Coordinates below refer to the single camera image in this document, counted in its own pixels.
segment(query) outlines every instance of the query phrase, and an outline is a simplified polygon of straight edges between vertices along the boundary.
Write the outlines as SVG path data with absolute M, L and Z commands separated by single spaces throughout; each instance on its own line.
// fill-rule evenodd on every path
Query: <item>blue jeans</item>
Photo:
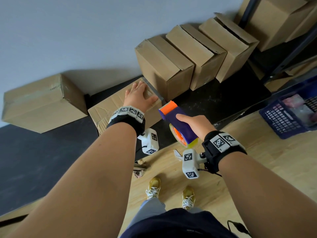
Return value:
M 201 212 L 202 209 L 198 207 L 193 207 L 188 212 L 190 213 L 198 213 Z M 130 228 L 132 225 L 135 223 L 144 220 L 146 218 L 152 217 L 152 216 L 157 216 L 162 213 L 166 212 L 165 210 L 165 204 L 162 203 L 158 198 L 154 197 L 149 200 L 145 200 L 141 206 L 140 210 L 137 212 L 135 217 L 132 219 L 131 223 L 128 225 L 127 228 Z

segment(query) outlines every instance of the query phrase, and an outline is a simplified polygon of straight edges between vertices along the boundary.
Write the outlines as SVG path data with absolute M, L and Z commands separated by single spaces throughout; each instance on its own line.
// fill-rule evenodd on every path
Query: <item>blue plastic basket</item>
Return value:
M 288 95 L 285 95 L 264 109 L 260 110 L 260 115 L 281 138 L 287 139 L 291 136 L 317 129 L 317 125 L 307 127 L 304 123 L 282 102 L 282 100 L 299 94 L 305 104 L 314 112 L 317 112 L 317 78 L 308 80 L 299 88 Z

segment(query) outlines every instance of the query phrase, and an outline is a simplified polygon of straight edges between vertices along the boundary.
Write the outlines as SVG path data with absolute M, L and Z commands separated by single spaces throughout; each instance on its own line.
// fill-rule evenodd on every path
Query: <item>gold sneaker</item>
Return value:
M 195 194 L 194 194 L 194 189 L 190 186 L 187 186 L 183 190 L 183 204 L 182 208 L 189 210 L 194 207 L 195 203 Z
M 154 177 L 151 179 L 149 183 L 149 188 L 145 191 L 147 195 L 147 200 L 151 198 L 158 198 L 159 197 L 159 191 L 161 189 L 161 180 L 159 177 Z

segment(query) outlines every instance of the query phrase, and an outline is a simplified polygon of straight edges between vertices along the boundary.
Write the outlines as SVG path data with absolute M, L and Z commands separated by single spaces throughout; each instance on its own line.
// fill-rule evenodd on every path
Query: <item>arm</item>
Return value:
M 145 112 L 146 85 L 134 83 L 124 106 Z M 117 123 L 76 160 L 9 237 L 117 237 L 129 198 L 136 146 L 135 130 Z
M 201 140 L 216 130 L 205 116 L 177 119 Z M 230 153 L 220 160 L 219 170 L 253 237 L 316 236 L 317 204 L 252 157 Z

